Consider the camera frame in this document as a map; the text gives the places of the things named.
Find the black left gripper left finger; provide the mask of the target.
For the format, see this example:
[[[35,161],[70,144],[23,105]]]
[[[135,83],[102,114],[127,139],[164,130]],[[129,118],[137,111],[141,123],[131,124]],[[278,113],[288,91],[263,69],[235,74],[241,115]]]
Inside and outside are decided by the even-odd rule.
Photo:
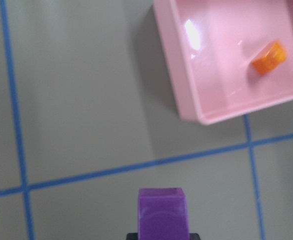
[[[126,234],[126,240],[138,240],[138,233],[137,232],[130,232]]]

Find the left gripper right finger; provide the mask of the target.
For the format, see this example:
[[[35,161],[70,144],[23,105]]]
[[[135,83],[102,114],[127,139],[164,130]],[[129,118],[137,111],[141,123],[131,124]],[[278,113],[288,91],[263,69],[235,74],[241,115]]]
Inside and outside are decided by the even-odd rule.
[[[201,237],[198,233],[190,233],[189,240],[201,240]]]

